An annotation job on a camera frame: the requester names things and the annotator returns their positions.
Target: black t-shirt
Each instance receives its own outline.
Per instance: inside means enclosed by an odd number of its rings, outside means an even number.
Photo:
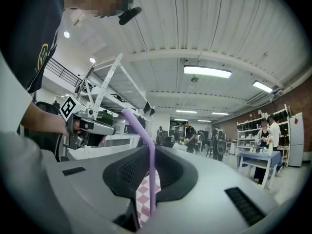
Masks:
[[[44,68],[55,52],[64,0],[12,0],[13,7],[5,1],[0,49],[18,81],[32,93],[41,88]]]
[[[196,130],[194,129],[194,127],[190,126],[189,128],[185,129],[186,138],[190,139],[193,135],[196,135]]]
[[[261,134],[261,138],[264,137],[264,138],[267,138],[269,136],[269,131],[267,131],[266,133],[264,133],[262,131],[262,134]],[[269,148],[269,145],[267,145],[267,142],[266,141],[261,141],[261,144],[260,144],[260,147],[266,147],[266,148]]]

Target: speaker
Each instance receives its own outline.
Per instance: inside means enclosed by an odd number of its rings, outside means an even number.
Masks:
[[[218,153],[224,155],[226,151],[226,142],[224,140],[219,140],[217,145]]]

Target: pink checkered cloth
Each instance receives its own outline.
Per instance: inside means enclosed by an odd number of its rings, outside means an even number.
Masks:
[[[136,210],[140,227],[144,226],[146,221],[150,218],[150,177],[143,179],[136,191]],[[156,193],[160,191],[160,179],[156,170]]]

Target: purple tube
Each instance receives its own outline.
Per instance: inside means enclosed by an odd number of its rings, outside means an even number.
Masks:
[[[155,145],[152,141],[151,137],[142,127],[140,122],[137,120],[135,115],[133,114],[130,108],[125,108],[122,111],[122,114],[129,121],[130,125],[136,130],[136,132],[141,136],[141,138],[147,143],[148,148],[150,150],[150,216],[153,215],[155,211],[156,205],[156,197],[155,197],[155,183],[156,183],[156,175],[155,175]]]

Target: refrigerator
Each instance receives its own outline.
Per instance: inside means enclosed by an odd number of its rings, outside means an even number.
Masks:
[[[296,114],[290,119],[291,148],[289,154],[289,166],[301,166],[303,158],[304,130],[302,113]]]

